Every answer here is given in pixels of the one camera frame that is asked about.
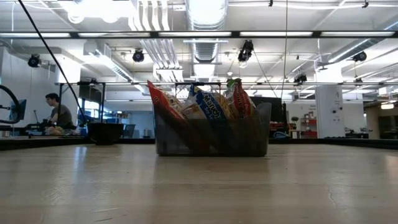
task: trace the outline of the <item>black bowl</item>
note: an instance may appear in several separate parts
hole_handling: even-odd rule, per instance
[[[88,137],[97,145],[108,146],[119,140],[123,124],[89,123]]]

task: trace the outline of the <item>clear plastic bin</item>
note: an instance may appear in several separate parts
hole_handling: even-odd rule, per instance
[[[254,115],[233,121],[175,119],[154,107],[156,149],[160,156],[238,156],[267,154],[271,104]]]

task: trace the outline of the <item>man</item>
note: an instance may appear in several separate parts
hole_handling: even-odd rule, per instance
[[[60,105],[60,98],[56,93],[50,93],[45,96],[47,103],[50,106],[53,106],[54,109],[51,112],[52,123],[57,123],[57,126],[65,127],[69,125],[73,125],[72,123],[72,114],[70,110],[65,105]],[[61,113],[58,114],[58,108],[61,108]]]

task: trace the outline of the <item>dark t-shirt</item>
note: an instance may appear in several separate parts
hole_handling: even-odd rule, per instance
[[[70,110],[65,105],[59,105],[59,106],[61,107],[61,114],[58,114],[57,125],[58,126],[73,125],[72,114],[70,113]],[[53,118],[56,113],[58,113],[58,106],[56,106],[52,110],[51,118]]]

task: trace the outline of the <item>table surface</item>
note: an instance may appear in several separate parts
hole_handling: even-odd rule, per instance
[[[266,158],[154,145],[0,152],[6,223],[397,223],[398,151],[270,145]]]

